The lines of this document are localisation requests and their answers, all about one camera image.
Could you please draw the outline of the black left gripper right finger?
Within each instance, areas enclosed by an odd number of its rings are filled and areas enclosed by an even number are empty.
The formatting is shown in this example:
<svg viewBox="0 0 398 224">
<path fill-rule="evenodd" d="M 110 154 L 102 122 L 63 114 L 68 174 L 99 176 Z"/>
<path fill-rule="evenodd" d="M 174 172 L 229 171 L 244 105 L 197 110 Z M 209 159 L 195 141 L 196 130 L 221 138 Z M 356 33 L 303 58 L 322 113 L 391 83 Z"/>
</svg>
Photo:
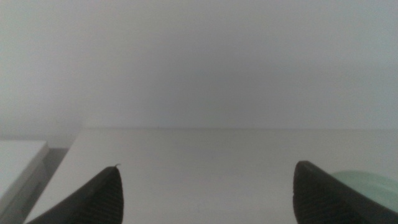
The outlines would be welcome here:
<svg viewBox="0 0 398 224">
<path fill-rule="evenodd" d="M 397 224 L 397 181 L 369 172 L 329 174 L 309 161 L 295 166 L 298 223 Z"/>
</svg>

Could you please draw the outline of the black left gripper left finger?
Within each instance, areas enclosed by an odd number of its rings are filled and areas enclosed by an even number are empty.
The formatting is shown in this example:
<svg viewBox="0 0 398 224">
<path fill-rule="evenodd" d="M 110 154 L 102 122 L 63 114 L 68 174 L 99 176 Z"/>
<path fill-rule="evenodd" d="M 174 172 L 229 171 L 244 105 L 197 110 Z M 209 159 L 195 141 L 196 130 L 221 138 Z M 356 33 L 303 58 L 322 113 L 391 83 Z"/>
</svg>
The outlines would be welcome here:
<svg viewBox="0 0 398 224">
<path fill-rule="evenodd" d="M 110 166 L 28 224 L 122 224 L 123 216 L 121 174 Z"/>
</svg>

